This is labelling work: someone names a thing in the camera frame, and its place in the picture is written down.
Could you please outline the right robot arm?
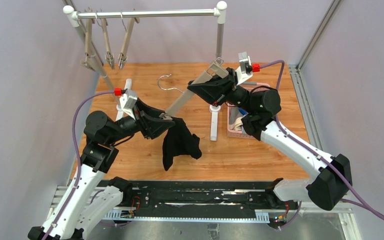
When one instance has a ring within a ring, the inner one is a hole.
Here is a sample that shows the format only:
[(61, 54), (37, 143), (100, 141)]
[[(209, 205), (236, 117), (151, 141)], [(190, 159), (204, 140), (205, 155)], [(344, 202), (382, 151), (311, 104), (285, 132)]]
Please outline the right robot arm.
[(216, 74), (204, 82), (190, 81), (187, 89), (208, 104), (228, 103), (246, 111), (241, 119), (245, 133), (276, 148), (308, 174), (308, 179), (274, 180), (267, 189), (273, 202), (312, 201), (331, 211), (353, 185), (349, 159), (317, 149), (288, 130), (277, 116), (282, 108), (276, 88), (258, 85), (249, 90), (239, 85), (234, 69), (227, 72), (225, 77)]

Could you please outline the black underwear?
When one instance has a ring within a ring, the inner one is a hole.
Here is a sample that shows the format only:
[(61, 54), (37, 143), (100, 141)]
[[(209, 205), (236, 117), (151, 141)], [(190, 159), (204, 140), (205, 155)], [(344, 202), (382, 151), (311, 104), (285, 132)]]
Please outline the black underwear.
[(174, 157), (188, 155), (194, 159), (202, 156), (200, 138), (192, 134), (185, 121), (172, 117), (175, 125), (168, 129), (162, 144), (162, 164), (165, 171), (173, 165)]

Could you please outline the beige hanger with black underwear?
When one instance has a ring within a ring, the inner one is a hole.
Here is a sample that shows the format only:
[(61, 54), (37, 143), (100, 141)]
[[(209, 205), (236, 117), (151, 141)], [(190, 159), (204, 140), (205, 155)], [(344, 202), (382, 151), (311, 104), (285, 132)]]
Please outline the beige hanger with black underwear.
[[(213, 72), (214, 75), (217, 75), (221, 78), (228, 76), (228, 71), (222, 67), (224, 60), (221, 57), (217, 57), (213, 60), (208, 68), (203, 71), (195, 80), (192, 81), (191, 85), (203, 84), (210, 81), (213, 75), (210, 72)], [(168, 120), (171, 117), (174, 117), (176, 113), (195, 95), (189, 89), (183, 91), (183, 93), (163, 112), (159, 117), (163, 120)]]

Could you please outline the grey white underwear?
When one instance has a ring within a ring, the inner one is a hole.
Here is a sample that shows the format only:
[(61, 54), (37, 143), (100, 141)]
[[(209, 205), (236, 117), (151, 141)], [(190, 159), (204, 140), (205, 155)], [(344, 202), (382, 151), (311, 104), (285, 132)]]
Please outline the grey white underwear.
[(237, 107), (230, 107), (228, 110), (228, 129), (231, 131), (241, 131), (244, 114)]

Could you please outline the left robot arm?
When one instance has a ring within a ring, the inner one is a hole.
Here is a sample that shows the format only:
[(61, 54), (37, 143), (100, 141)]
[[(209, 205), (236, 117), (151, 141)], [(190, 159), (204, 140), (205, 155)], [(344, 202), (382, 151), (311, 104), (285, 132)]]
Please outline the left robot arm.
[(86, 145), (78, 156), (75, 178), (71, 181), (52, 215), (41, 225), (30, 229), (30, 240), (85, 240), (93, 228), (116, 205), (129, 203), (132, 184), (115, 177), (92, 203), (89, 198), (111, 168), (119, 150), (116, 143), (141, 133), (155, 139), (175, 122), (162, 110), (142, 101), (132, 107), (131, 115), (117, 121), (101, 110), (90, 113), (85, 120)]

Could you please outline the beige clip hanger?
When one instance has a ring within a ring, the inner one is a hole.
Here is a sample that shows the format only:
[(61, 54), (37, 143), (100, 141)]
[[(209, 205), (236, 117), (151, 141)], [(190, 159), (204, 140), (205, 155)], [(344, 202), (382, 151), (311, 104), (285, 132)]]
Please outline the beige clip hanger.
[(111, 69), (115, 68), (114, 55), (111, 50), (110, 38), (108, 33), (108, 22), (106, 18), (99, 18), (98, 25), (102, 29), (104, 44), (105, 44), (105, 60)]

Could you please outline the blue underwear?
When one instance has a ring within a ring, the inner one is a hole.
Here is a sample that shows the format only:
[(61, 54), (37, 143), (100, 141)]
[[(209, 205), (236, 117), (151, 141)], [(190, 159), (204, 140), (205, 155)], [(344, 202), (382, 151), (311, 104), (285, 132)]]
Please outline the blue underwear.
[(243, 116), (246, 116), (248, 114), (247, 111), (245, 111), (244, 109), (238, 107), (238, 111), (243, 115)]

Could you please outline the beige hanger with blue underwear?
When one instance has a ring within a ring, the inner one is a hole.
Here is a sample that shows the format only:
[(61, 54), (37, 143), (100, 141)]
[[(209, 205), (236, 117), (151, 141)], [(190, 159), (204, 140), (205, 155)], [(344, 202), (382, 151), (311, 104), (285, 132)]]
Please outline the beige hanger with blue underwear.
[(128, 58), (128, 49), (129, 49), (133, 29), (134, 29), (135, 24), (140, 23), (140, 19), (138, 17), (131, 17), (131, 18), (129, 18), (128, 24), (125, 25), (124, 18), (125, 17), (123, 15), (121, 15), (121, 20), (122, 20), (123, 27), (125, 29), (125, 34), (123, 37), (123, 43), (121, 46), (120, 53), (118, 55), (118, 68), (119, 69), (123, 69), (126, 65), (127, 58)]

